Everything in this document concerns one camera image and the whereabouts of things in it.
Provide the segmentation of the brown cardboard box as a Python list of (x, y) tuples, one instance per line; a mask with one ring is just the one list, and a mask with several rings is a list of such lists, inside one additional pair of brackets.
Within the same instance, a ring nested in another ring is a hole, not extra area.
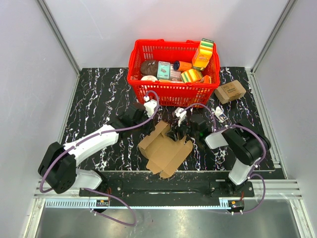
[(171, 177), (193, 150), (192, 141), (185, 137), (174, 141), (166, 135), (169, 131), (170, 124), (161, 120), (138, 144), (141, 154), (148, 159), (146, 168), (162, 179)]

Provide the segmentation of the white card with stamp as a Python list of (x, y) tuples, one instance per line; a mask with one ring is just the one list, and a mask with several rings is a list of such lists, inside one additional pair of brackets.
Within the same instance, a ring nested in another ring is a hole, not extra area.
[(214, 114), (221, 123), (228, 120), (228, 117), (224, 114), (223, 110), (219, 106), (216, 107)]

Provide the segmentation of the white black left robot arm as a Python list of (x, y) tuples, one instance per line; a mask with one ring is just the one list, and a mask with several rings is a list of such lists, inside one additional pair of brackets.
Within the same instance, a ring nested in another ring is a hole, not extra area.
[(144, 133), (154, 130), (153, 117), (158, 110), (155, 100), (134, 103), (115, 119), (76, 141), (49, 145), (38, 168), (42, 177), (40, 192), (66, 192), (72, 187), (89, 188), (96, 196), (106, 193), (106, 178), (95, 170), (79, 169), (79, 165), (98, 151), (116, 144), (136, 129)]

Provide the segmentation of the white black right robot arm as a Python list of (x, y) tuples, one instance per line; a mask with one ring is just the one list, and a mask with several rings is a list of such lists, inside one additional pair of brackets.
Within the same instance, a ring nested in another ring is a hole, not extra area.
[(251, 172), (271, 148), (269, 139), (247, 120), (212, 132), (200, 114), (192, 115), (188, 122), (172, 126), (166, 136), (174, 141), (193, 138), (202, 149), (228, 146), (236, 158), (228, 175), (229, 181), (225, 184), (225, 190), (230, 196), (242, 192), (242, 184), (251, 177)]

